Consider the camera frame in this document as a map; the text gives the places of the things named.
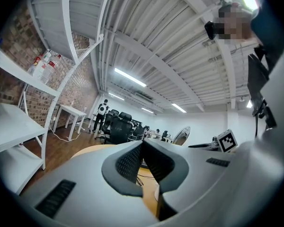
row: round mirror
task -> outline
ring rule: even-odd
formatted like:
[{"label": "round mirror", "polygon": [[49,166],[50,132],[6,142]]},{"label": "round mirror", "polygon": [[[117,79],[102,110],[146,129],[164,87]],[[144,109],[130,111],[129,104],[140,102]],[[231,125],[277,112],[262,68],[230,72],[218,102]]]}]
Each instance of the round mirror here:
[{"label": "round mirror", "polygon": [[189,134],[190,134],[190,127],[185,127],[176,135],[173,144],[182,146],[187,140]]}]

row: air conditioner unit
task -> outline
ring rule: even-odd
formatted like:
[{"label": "air conditioner unit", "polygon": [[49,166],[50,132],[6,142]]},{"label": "air conditioner unit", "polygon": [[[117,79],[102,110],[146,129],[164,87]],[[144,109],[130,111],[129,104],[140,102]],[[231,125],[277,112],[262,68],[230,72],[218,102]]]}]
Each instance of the air conditioner unit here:
[{"label": "air conditioner unit", "polygon": [[140,93],[131,94],[131,97],[135,100],[145,104],[145,105],[152,105],[153,101],[151,101],[149,98],[141,95]]}]

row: cable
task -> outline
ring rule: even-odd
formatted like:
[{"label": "cable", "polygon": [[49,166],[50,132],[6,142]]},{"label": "cable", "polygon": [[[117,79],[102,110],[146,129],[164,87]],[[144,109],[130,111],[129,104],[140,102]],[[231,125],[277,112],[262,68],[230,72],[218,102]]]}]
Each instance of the cable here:
[{"label": "cable", "polygon": [[143,182],[142,182],[142,180],[139,178],[139,177],[137,177],[137,181],[136,181],[140,186],[144,186],[144,184],[143,184]]},{"label": "cable", "polygon": [[257,114],[256,114],[256,135],[255,138],[257,137]]},{"label": "cable", "polygon": [[58,139],[60,139],[60,140],[63,140],[63,141],[65,141],[65,142],[71,142],[71,141],[73,141],[73,140],[76,140],[78,137],[79,137],[79,135],[81,134],[81,132],[78,134],[78,136],[75,138],[75,139],[71,139],[71,140],[64,140],[64,139],[61,139],[58,135],[56,135],[54,132],[53,132],[53,134],[55,135],[55,136],[57,136],[58,137]]},{"label": "cable", "polygon": [[153,178],[154,179],[154,177],[153,176],[143,176],[143,177],[148,177],[148,178]]}]

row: black camera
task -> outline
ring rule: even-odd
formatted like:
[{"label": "black camera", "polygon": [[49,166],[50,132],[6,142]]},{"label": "black camera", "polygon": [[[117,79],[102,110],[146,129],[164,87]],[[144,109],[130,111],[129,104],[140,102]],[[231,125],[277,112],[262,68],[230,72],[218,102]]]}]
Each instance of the black camera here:
[{"label": "black camera", "polygon": [[215,37],[216,37],[216,26],[215,26],[215,23],[212,22],[212,21],[208,21],[206,24],[205,24],[205,30],[207,32],[207,35],[208,35],[208,38],[213,40]]}]

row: shelf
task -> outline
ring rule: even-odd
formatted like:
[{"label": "shelf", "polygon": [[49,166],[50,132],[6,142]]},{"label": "shelf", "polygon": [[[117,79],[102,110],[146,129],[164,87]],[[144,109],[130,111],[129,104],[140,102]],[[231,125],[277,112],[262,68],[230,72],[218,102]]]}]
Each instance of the shelf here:
[{"label": "shelf", "polygon": [[0,152],[45,132],[17,106],[0,103]]},{"label": "shelf", "polygon": [[0,176],[8,189],[20,194],[42,163],[24,146],[14,146],[0,153]]},{"label": "shelf", "polygon": [[28,74],[25,70],[19,67],[11,58],[9,58],[1,49],[0,49],[0,67],[7,71],[9,74],[14,77],[24,81],[33,87],[44,91],[50,95],[58,96],[58,92],[45,85],[41,81],[34,78],[32,75]]}]

